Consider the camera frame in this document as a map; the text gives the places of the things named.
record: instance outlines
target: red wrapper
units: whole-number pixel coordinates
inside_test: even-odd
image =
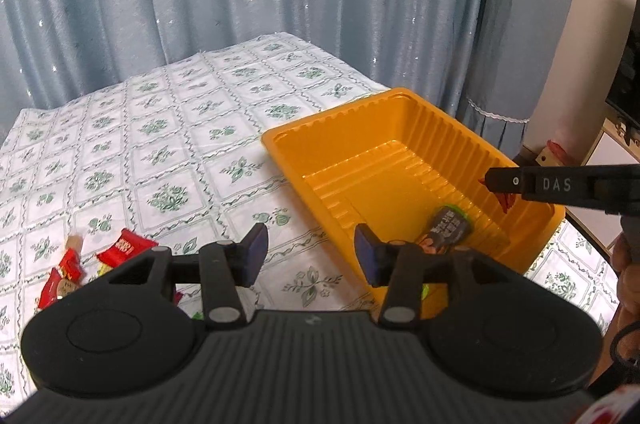
[[[478,182],[484,185],[484,179],[479,179]],[[516,203],[515,193],[494,193],[494,196],[498,199],[504,214],[507,214],[509,209],[513,207],[513,204]]]
[[[80,268],[78,254],[76,254],[76,251],[71,248],[66,250],[65,255],[58,264],[58,268],[60,269],[60,272],[62,272],[62,276],[73,283],[78,283],[82,276],[82,269]]]
[[[38,301],[38,308],[40,310],[47,308],[50,304],[58,300],[58,284],[62,281],[62,276],[56,269],[51,269],[49,279],[44,283],[42,292],[40,293],[40,299]]]
[[[116,268],[145,250],[158,245],[153,240],[138,236],[129,229],[122,229],[117,242],[96,257],[105,265]]]

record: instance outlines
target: black tool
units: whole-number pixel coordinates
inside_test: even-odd
[[[640,264],[640,165],[492,168],[484,183],[492,193],[518,193],[523,200],[620,214],[631,261]],[[604,378],[640,382],[640,351],[631,359],[624,359],[618,351],[620,341],[636,331],[640,323],[623,328],[614,337],[610,354],[617,371]]]
[[[588,315],[476,251],[355,234],[367,279],[388,284],[379,323],[364,311],[248,322],[234,287],[257,276],[263,224],[195,255],[154,248],[28,323],[38,391],[6,422],[566,424],[593,401]],[[172,305],[177,282],[202,284],[204,321]],[[424,282],[449,290],[432,320],[419,319]]]

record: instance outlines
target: lace trim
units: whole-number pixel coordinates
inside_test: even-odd
[[[469,105],[473,109],[475,109],[483,117],[487,117],[495,120],[504,120],[505,122],[511,122],[514,124],[526,124],[531,120],[531,119],[513,119],[511,117],[503,117],[502,115],[498,115],[496,113],[489,113],[488,111],[484,111],[483,109],[481,109],[481,107],[479,107],[475,102],[469,99],[469,97],[466,98],[466,101],[469,103]]]

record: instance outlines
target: red object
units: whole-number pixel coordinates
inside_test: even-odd
[[[484,179],[479,179],[482,185],[484,185]],[[507,214],[509,209],[513,207],[513,204],[516,203],[516,194],[515,193],[494,193],[494,196],[497,198],[500,206],[502,207],[502,212]]]
[[[562,149],[562,146],[560,144],[558,144],[557,142],[553,142],[553,140],[548,140],[546,141],[546,147],[548,147],[549,150],[554,154],[554,156],[558,160],[560,160],[563,166],[572,165],[572,158],[567,154],[566,151],[564,151],[564,149]]]
[[[143,253],[145,250],[158,245],[151,239],[138,236],[129,229],[122,229],[117,242],[110,248],[96,255],[105,265],[116,268],[125,263],[128,259]]]
[[[38,308],[40,310],[47,308],[49,305],[58,300],[57,290],[58,283],[62,281],[62,276],[56,269],[51,269],[49,279],[44,283],[42,292],[40,293],[40,299],[38,301]]]
[[[62,260],[60,260],[58,267],[62,272],[62,276],[73,283],[78,283],[82,276],[78,254],[73,249],[66,249],[65,255],[62,257]]]

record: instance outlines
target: red snack package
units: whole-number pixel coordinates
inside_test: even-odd
[[[78,290],[78,285],[60,276],[60,272],[57,269],[51,269],[49,279],[44,283],[42,292],[40,292],[38,308],[40,310],[45,309],[75,290]]]
[[[117,242],[107,250],[97,254],[96,258],[105,265],[115,268],[156,245],[158,244],[153,240],[138,236],[129,229],[122,229]]]
[[[62,276],[71,280],[73,283],[78,283],[82,276],[78,254],[71,248],[66,249],[65,255],[62,257],[62,260],[60,260],[60,263],[58,263],[58,268],[60,272],[62,272]]]
[[[478,179],[478,182],[484,185],[484,179]],[[515,193],[494,193],[494,196],[498,199],[504,214],[507,214],[509,209],[513,207],[513,204],[516,203]]]

